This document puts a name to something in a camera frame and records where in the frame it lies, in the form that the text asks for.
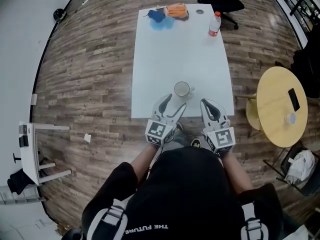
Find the round wooden table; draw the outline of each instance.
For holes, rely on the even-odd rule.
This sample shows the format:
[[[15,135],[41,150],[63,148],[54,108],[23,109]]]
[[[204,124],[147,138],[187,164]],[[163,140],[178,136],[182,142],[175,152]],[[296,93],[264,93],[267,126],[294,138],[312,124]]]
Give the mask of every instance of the round wooden table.
[[[288,91],[294,89],[300,108],[295,111]],[[305,91],[288,69],[269,68],[261,77],[255,95],[238,95],[247,98],[246,117],[256,130],[263,131],[275,145],[287,148],[295,144],[305,131],[308,104]],[[285,122],[285,117],[295,114],[295,123]]]

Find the sneaker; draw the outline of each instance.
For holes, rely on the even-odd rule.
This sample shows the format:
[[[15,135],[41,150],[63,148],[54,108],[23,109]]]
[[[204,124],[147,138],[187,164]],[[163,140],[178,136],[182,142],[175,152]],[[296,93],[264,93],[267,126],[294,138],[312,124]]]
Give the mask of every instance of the sneaker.
[[[201,148],[200,139],[194,138],[193,141],[191,142],[191,147]]]
[[[179,129],[181,132],[184,131],[184,128],[182,127],[182,124],[179,123],[179,122],[176,123],[176,128]]]

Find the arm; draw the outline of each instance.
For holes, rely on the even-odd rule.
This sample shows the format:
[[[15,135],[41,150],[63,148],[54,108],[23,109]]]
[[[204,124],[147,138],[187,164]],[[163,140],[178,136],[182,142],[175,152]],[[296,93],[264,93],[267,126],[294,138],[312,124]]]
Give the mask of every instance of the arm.
[[[248,174],[231,152],[223,154],[221,160],[237,195],[254,188]]]
[[[90,224],[99,211],[112,206],[114,199],[122,201],[134,194],[137,185],[138,179],[129,163],[123,162],[116,167],[83,211],[81,223],[84,234],[87,236]]]
[[[159,146],[148,143],[141,153],[131,162],[134,173],[138,179],[138,183],[149,170],[152,159],[154,159]]]

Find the bottle label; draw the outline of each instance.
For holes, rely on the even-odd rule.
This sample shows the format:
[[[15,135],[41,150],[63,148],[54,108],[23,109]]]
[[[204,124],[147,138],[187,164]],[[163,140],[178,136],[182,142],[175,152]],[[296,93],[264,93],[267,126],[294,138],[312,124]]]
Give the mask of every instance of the bottle label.
[[[218,27],[214,27],[214,26],[209,26],[209,35],[212,37],[215,37],[216,35],[218,35],[218,31],[219,28]]]

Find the plastic water bottle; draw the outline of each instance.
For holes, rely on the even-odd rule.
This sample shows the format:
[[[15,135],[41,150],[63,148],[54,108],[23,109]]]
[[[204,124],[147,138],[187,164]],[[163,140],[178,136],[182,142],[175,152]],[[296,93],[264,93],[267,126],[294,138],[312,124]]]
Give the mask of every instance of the plastic water bottle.
[[[221,13],[216,11],[211,17],[210,26],[209,26],[209,35],[215,37],[218,35],[218,31],[221,25]]]

